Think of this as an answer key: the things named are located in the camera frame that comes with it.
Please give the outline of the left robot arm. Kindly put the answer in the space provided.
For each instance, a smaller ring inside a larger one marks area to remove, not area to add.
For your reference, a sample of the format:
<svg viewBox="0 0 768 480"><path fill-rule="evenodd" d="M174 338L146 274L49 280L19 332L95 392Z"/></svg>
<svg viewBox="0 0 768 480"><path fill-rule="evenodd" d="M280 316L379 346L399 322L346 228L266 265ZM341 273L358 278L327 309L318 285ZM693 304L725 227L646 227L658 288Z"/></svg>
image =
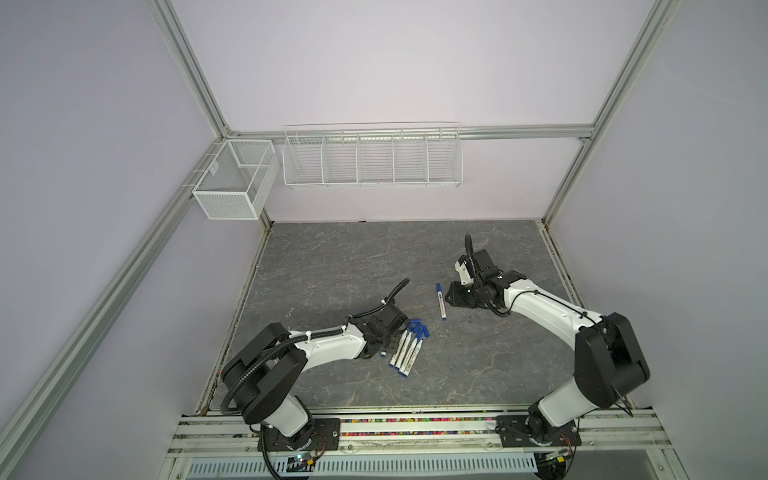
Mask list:
<svg viewBox="0 0 768 480"><path fill-rule="evenodd" d="M346 317L339 326L290 330L279 322L264 327L221 370L226 392L219 405L225 416L277 431L291 443L314 433L314 418L292 389L302 373L342 360L368 360L387 350L407 329L408 316L396 296L410 280L401 280L379 304Z"/></svg>

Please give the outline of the whiteboard marker pen five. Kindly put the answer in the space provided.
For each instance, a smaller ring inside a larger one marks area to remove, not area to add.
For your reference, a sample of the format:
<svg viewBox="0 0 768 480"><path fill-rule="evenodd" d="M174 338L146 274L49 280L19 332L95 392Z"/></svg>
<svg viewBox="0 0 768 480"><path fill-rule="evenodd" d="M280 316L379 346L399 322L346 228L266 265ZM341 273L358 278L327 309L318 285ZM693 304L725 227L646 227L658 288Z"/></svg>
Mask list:
<svg viewBox="0 0 768 480"><path fill-rule="evenodd" d="M409 350L406 353L405 359L401 367L398 369L399 374L403 377L408 377L412 368L413 364L415 363L415 359L418 356L420 349L423 345L422 339L416 339L412 345L409 347Z"/></svg>

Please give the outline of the white vent grille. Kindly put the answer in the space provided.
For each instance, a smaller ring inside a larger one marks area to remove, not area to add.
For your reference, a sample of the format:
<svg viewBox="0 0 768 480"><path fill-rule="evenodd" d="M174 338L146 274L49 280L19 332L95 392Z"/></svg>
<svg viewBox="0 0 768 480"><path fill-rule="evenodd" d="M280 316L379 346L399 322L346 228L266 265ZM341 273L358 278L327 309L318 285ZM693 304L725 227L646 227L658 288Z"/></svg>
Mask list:
<svg viewBox="0 0 768 480"><path fill-rule="evenodd" d="M272 461L284 479L343 479L358 477L427 478L491 474L535 474L533 454L496 452L464 454L330 455L302 470L286 456ZM203 458L195 460L188 479L269 479L264 460L253 458Z"/></svg>

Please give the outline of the white mesh box basket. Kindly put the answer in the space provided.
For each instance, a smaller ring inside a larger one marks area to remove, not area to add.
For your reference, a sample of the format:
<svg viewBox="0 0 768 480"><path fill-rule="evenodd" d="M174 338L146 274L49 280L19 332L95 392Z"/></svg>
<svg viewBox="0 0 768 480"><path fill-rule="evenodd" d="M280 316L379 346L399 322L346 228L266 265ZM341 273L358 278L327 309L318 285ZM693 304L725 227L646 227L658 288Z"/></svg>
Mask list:
<svg viewBox="0 0 768 480"><path fill-rule="evenodd" d="M227 139L196 182L193 196L210 220L259 220L278 172L272 141Z"/></svg>

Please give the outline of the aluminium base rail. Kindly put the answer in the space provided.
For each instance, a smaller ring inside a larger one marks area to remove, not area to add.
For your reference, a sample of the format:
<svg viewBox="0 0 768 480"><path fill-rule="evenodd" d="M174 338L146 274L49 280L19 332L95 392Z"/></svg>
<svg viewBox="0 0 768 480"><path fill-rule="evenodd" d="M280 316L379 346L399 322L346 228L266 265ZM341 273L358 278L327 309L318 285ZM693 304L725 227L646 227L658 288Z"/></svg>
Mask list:
<svg viewBox="0 0 768 480"><path fill-rule="evenodd" d="M571 440L557 437L538 445L501 425L503 417L521 417L514 405L491 405L456 410L439 408L329 409L314 414L315 427L325 428L334 455L394 453L494 453L550 451L662 450L672 442L651 409L628 415L619 409L586 414L567 428ZM245 457L258 448L258 427L240 418L209 415L184 417L172 436L169 458Z"/></svg>

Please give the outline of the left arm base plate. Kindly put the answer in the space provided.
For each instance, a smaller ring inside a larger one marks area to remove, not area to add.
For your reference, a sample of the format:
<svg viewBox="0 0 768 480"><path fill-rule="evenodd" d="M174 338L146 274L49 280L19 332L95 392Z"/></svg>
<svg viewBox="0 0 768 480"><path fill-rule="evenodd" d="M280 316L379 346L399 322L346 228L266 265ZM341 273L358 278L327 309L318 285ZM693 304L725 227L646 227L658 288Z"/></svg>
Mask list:
<svg viewBox="0 0 768 480"><path fill-rule="evenodd" d="M293 436L285 436L272 427L263 427L259 450L263 447L268 452L288 451L336 451L341 438L341 420L339 418L313 419Z"/></svg>

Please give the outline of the whiteboard marker pen four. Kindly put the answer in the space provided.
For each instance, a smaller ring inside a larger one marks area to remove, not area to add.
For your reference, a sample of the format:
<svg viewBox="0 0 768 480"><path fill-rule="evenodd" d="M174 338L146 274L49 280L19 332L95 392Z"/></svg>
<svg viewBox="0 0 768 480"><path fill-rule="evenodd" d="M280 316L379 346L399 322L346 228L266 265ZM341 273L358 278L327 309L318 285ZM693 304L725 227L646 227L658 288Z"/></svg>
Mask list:
<svg viewBox="0 0 768 480"><path fill-rule="evenodd" d="M406 358L411 350L411 347L414 345L414 342L417 340L416 335L408 330L406 332L407 336L405 337L400 349L398 350L397 356L395 358L394 368L398 371L400 371L406 362Z"/></svg>

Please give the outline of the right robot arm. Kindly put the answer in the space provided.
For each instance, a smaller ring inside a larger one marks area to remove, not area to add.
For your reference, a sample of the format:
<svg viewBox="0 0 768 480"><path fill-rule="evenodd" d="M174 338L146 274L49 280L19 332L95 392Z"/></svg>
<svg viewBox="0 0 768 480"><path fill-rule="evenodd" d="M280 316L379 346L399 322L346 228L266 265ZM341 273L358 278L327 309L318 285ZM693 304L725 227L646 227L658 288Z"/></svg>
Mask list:
<svg viewBox="0 0 768 480"><path fill-rule="evenodd" d="M459 279L449 286L453 307L485 309L498 317L517 313L562 340L574 352L572 377L528 408L509 429L539 446L565 439L585 414L609 408L646 383L651 372L631 322L619 313L600 314L539 287L524 274L499 268L486 250L464 238L455 263Z"/></svg>

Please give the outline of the whiteboard marker pen three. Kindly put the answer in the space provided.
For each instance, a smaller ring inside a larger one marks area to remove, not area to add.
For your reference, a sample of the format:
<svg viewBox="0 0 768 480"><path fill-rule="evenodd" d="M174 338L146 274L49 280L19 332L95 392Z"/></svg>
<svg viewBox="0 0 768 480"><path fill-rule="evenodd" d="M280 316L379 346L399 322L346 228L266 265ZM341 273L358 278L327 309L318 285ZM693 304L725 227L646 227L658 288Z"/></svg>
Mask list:
<svg viewBox="0 0 768 480"><path fill-rule="evenodd" d="M397 350L395 351L394 355L392 356L389 366L396 368L398 365L398 362L400 361L400 357L403 353L403 350L407 344L407 342L410 340L411 332L408 329L405 329L403 331L402 336L399 339Z"/></svg>

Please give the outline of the whiteboard marker pen one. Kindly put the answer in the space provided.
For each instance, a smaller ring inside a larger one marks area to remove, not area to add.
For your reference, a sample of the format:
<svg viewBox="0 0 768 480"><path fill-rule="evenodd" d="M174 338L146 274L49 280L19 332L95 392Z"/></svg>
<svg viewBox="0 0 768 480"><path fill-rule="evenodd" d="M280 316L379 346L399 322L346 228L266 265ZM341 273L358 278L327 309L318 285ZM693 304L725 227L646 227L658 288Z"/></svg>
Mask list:
<svg viewBox="0 0 768 480"><path fill-rule="evenodd" d="M445 298L442 290L442 286L440 283L436 283L436 295L440 310L440 317L442 321L447 321L447 312L445 307Z"/></svg>

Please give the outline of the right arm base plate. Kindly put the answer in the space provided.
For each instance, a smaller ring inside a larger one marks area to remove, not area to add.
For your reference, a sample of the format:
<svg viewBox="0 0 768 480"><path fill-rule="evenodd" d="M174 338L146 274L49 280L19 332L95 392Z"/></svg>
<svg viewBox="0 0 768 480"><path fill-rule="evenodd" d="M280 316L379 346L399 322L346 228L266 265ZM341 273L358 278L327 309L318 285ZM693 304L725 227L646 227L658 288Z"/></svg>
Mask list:
<svg viewBox="0 0 768 480"><path fill-rule="evenodd" d="M576 423L552 427L545 420L515 413L496 418L494 432L503 447L578 447L582 445Z"/></svg>

